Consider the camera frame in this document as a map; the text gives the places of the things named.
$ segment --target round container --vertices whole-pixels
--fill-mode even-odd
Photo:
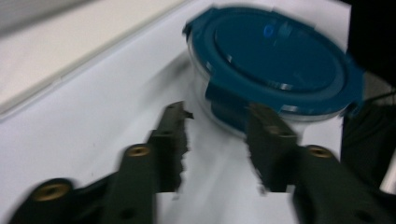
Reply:
[[[363,71],[315,29],[250,7],[210,8],[187,23],[196,88],[219,120],[244,131],[250,103],[316,121],[356,113]]]

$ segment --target container with blue lid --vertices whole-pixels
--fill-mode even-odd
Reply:
[[[362,103],[363,70],[314,28],[278,13],[212,7],[183,33],[212,114],[236,130],[253,102],[298,121],[356,113]]]

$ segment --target plastic lid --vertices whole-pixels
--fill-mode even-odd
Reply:
[[[233,96],[300,116],[361,104],[362,70],[332,41],[298,21],[256,8],[210,8],[184,33],[211,76],[205,97],[212,103],[224,104],[224,97]]]

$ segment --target white table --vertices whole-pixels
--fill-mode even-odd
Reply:
[[[243,140],[214,124],[191,91],[181,30],[213,1],[191,1],[77,69],[57,88],[0,123],[0,222],[37,183],[71,177],[77,187],[118,168],[120,153],[143,143],[165,105],[186,101],[194,113],[178,200],[159,194],[159,223],[293,223],[289,194],[259,193]],[[216,1],[219,4],[234,1]],[[342,49],[349,7],[333,1],[249,1],[315,24]],[[342,119],[313,123],[302,144],[339,151]]]

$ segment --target brass screw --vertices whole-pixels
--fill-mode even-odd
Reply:
[[[315,157],[320,157],[320,158],[332,157],[332,153],[323,147],[309,147],[308,150],[311,153],[311,155]]]
[[[51,184],[37,189],[33,199],[38,202],[51,201],[64,196],[70,187],[66,184]]]
[[[130,157],[146,156],[149,154],[148,147],[133,147],[128,150],[127,155]]]

